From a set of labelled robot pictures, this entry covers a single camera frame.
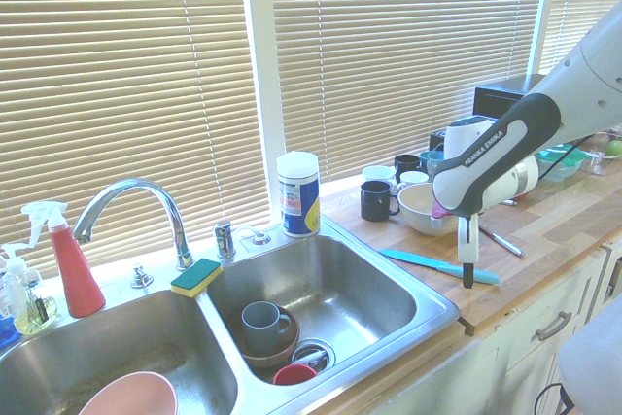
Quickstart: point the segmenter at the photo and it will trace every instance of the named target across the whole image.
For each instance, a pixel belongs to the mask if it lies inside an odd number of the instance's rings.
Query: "white mug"
[[[411,170],[408,172],[402,172],[399,178],[401,179],[401,182],[397,185],[397,189],[403,190],[411,185],[423,184],[428,181],[429,177],[425,172]]]
[[[363,169],[363,176],[366,182],[370,180],[386,182],[391,185],[391,191],[395,190],[397,187],[396,180],[394,179],[395,175],[395,168],[387,167],[386,165],[368,165]]]

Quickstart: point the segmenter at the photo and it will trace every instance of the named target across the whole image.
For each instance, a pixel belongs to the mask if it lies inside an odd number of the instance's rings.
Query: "sponge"
[[[200,259],[171,282],[171,291],[194,298],[223,272],[219,262]]]

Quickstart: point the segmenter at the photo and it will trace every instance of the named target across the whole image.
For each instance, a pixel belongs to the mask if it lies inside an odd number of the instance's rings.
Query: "canister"
[[[320,230],[320,164],[313,153],[292,151],[276,158],[283,230],[307,237]]]

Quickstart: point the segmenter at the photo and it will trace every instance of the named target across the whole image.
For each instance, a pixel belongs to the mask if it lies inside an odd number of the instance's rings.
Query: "red spray bottle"
[[[69,314],[74,318],[82,318],[101,309],[106,299],[90,273],[85,254],[62,216],[65,209],[66,203],[38,201],[25,205],[21,212],[30,217],[30,248],[39,240],[43,224],[48,224]]]

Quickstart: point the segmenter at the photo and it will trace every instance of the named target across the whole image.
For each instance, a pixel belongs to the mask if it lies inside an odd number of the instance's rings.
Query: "brown bowl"
[[[283,315],[290,317],[292,324],[288,331],[283,334],[278,345],[272,352],[272,355],[259,357],[246,344],[244,329],[242,328],[242,312],[236,313],[235,316],[226,324],[231,337],[235,341],[237,348],[240,350],[242,357],[251,368],[270,368],[287,360],[295,350],[300,338],[300,325],[295,316],[288,310],[279,306],[279,311]]]

